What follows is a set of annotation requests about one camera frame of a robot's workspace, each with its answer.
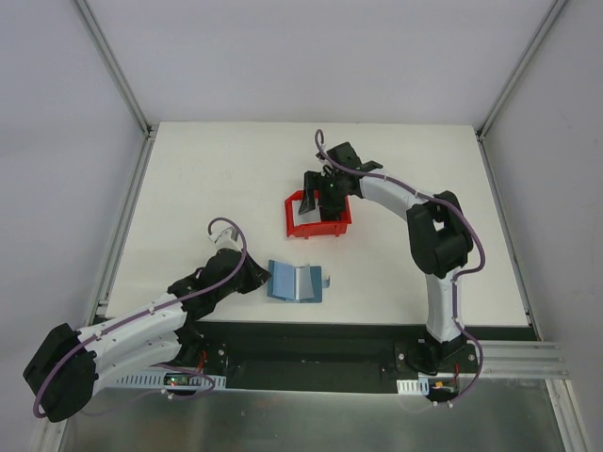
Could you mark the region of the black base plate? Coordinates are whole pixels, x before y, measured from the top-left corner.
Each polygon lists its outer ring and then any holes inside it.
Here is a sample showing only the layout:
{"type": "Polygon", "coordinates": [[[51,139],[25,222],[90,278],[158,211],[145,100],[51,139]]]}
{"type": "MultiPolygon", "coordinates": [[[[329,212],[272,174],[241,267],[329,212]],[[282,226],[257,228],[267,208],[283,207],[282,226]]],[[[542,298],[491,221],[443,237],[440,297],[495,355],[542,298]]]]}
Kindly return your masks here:
{"type": "Polygon", "coordinates": [[[393,394],[423,376],[457,389],[479,362],[464,337],[438,346],[418,325],[198,321],[176,335],[170,364],[224,377],[229,389],[393,394]]]}

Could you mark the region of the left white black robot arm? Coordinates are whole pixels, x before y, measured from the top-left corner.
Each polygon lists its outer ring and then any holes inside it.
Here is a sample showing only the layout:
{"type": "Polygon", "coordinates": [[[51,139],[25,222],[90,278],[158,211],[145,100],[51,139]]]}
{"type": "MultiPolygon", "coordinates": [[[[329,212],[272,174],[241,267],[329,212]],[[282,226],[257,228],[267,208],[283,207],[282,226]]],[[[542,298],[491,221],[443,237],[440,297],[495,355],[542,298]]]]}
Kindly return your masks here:
{"type": "Polygon", "coordinates": [[[223,299],[248,294],[270,277],[251,256],[220,249],[130,315],[79,330],[67,323],[52,328],[23,372],[35,396],[34,416],[58,423],[114,379],[158,363],[193,364],[200,347],[190,337],[195,323],[223,299]]]}

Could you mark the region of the blue leather card holder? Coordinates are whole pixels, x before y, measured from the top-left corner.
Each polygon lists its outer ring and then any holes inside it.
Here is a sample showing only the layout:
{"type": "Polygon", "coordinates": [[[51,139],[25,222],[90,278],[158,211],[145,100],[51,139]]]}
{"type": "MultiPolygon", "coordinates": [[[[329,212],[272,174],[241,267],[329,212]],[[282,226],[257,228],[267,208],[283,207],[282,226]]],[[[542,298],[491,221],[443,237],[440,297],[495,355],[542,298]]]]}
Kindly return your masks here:
{"type": "Polygon", "coordinates": [[[321,266],[292,266],[269,260],[267,295],[287,303],[321,303],[331,278],[321,266]]]}

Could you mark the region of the red plastic bin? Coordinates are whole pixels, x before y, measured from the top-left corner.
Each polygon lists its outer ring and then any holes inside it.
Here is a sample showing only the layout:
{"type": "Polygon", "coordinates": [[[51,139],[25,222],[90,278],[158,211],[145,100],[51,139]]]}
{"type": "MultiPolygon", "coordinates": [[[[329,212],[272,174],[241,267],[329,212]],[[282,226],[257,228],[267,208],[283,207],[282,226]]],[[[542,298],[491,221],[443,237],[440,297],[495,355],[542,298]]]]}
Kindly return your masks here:
{"type": "Polygon", "coordinates": [[[345,199],[345,209],[339,220],[323,220],[318,208],[307,214],[300,214],[302,190],[298,190],[285,199],[285,234],[288,238],[309,239],[313,236],[332,235],[339,237],[345,234],[352,224],[350,203],[345,199]]]}

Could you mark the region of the right aluminium frame post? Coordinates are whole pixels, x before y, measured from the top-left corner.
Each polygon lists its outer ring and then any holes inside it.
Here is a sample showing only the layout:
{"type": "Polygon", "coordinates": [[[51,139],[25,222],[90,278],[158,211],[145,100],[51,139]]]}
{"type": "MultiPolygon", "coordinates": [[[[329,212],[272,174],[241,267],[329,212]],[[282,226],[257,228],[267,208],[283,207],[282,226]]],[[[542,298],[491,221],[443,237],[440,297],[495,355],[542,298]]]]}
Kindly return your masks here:
{"type": "Polygon", "coordinates": [[[536,26],[526,47],[513,65],[510,74],[506,78],[484,120],[476,129],[478,142],[483,142],[492,129],[498,116],[502,112],[503,107],[508,103],[512,94],[518,88],[522,78],[530,68],[532,61],[537,57],[548,36],[570,4],[570,0],[554,0],[547,7],[543,18],[536,26]]]}

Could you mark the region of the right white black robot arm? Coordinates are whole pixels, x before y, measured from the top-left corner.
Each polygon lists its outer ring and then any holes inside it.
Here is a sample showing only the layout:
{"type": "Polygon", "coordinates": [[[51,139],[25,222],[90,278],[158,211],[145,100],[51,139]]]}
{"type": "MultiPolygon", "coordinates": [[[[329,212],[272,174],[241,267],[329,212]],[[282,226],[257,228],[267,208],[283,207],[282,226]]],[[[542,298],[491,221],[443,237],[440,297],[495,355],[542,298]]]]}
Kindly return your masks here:
{"type": "Polygon", "coordinates": [[[303,175],[299,213],[319,212],[320,218],[343,218],[349,196],[375,202],[406,222],[410,252],[426,278],[426,330],[434,342],[424,347],[426,365],[446,371],[458,359],[451,341],[461,335],[458,275],[467,264],[474,242],[456,196],[450,191],[423,193],[396,182],[375,161],[362,162],[348,142],[317,158],[325,164],[303,175]]]}

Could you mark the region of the aluminium frame post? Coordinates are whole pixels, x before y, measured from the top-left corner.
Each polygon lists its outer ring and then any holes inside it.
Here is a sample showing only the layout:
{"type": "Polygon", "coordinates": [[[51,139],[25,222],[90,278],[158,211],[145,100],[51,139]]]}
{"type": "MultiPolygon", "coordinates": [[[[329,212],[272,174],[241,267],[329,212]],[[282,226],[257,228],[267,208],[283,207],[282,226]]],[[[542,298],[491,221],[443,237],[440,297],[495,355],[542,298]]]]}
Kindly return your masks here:
{"type": "Polygon", "coordinates": [[[503,107],[508,103],[512,94],[518,88],[522,78],[530,68],[532,61],[537,57],[548,36],[570,4],[570,0],[554,0],[547,7],[543,18],[536,26],[526,47],[513,65],[510,74],[506,78],[484,120],[476,129],[478,142],[483,142],[492,129],[498,116],[502,112],[503,107]]]}
{"type": "Polygon", "coordinates": [[[143,112],[137,96],[115,56],[90,2],[86,0],[73,0],[72,5],[83,26],[85,26],[90,40],[105,66],[106,72],[111,78],[138,129],[144,136],[151,137],[155,132],[154,125],[143,112]]]}

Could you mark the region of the left aluminium frame post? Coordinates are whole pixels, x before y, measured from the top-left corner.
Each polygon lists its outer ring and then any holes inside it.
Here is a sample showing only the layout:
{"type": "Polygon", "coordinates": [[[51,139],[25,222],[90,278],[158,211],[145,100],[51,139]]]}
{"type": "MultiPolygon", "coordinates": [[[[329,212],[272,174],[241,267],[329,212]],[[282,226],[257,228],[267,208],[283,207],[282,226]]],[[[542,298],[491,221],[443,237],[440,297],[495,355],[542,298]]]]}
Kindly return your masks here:
{"type": "Polygon", "coordinates": [[[90,2],[86,0],[73,0],[72,5],[83,26],[85,26],[90,40],[105,66],[106,72],[111,78],[138,129],[144,136],[151,137],[155,132],[154,125],[143,112],[137,96],[115,56],[90,2]]]}

